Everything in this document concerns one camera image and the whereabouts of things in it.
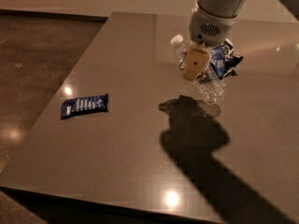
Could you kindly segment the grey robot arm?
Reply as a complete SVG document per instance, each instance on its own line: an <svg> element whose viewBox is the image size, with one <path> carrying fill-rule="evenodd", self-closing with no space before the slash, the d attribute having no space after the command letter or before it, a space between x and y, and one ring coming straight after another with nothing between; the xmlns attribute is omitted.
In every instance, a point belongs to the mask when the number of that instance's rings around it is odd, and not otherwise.
<svg viewBox="0 0 299 224"><path fill-rule="evenodd" d="M197 0L192 10L183 77L194 81L208 64L210 50L220 45L234 26L246 0Z"/></svg>

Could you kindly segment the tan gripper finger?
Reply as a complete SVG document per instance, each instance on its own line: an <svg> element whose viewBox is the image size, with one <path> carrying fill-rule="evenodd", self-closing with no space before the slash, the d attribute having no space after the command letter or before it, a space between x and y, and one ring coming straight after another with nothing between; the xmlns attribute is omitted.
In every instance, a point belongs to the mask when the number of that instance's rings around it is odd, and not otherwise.
<svg viewBox="0 0 299 224"><path fill-rule="evenodd" d="M206 50L198 48L189 48L183 70L183 78L194 81L201 73L210 59Z"/></svg>

